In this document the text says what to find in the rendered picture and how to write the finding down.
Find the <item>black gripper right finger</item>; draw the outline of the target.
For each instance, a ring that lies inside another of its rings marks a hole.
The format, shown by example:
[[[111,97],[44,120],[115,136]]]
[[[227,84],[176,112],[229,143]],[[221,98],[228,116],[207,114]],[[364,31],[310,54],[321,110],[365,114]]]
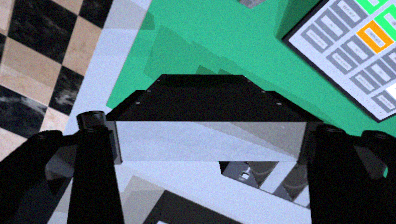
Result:
[[[396,224],[396,137],[378,130],[348,135],[266,92],[307,121],[296,162],[307,165],[311,224]]]

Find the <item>status display screen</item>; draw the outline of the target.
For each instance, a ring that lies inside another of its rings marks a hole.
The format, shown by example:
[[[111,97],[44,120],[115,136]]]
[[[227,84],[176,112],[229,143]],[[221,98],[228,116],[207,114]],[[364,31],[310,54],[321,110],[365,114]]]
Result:
[[[396,0],[320,0],[281,40],[378,124],[396,115]]]

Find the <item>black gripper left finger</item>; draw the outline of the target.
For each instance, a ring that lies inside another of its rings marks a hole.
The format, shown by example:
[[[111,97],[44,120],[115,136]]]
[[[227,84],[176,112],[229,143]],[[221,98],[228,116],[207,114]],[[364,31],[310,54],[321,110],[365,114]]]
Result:
[[[125,224],[114,166],[123,162],[116,120],[144,91],[106,116],[78,114],[72,135],[41,131],[0,161],[0,224],[47,224],[72,178],[67,224]]]

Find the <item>green flat mat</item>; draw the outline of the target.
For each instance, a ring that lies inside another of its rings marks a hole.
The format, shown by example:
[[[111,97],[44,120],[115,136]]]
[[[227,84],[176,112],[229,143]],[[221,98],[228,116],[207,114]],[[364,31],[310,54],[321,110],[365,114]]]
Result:
[[[152,0],[106,106],[161,74],[244,75],[349,135],[396,137],[396,115],[378,124],[282,42],[320,0],[239,1]]]

